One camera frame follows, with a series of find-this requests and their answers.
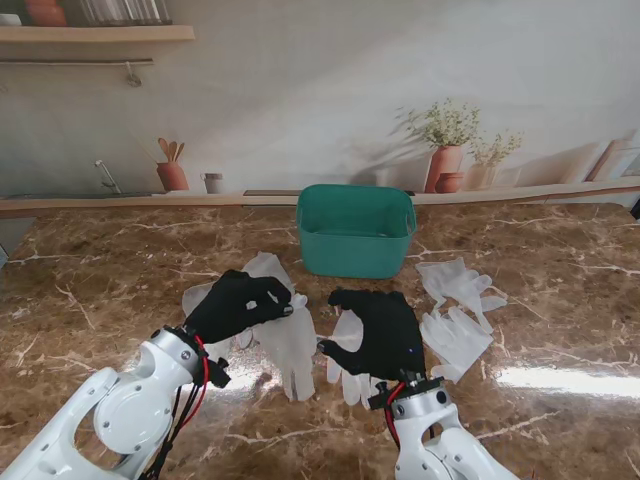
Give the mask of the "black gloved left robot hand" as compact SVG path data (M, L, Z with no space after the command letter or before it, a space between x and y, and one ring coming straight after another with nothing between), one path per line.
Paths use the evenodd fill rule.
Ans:
M275 277L226 271L187 316L184 325L203 344L214 344L255 325L292 313L291 292Z

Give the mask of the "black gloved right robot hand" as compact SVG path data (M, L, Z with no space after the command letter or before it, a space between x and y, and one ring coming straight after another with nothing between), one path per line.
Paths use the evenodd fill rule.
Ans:
M363 325L363 338L355 352L321 340L318 347L324 355L352 375L395 381L426 377L418 321L401 292L337 289L328 303L354 313Z

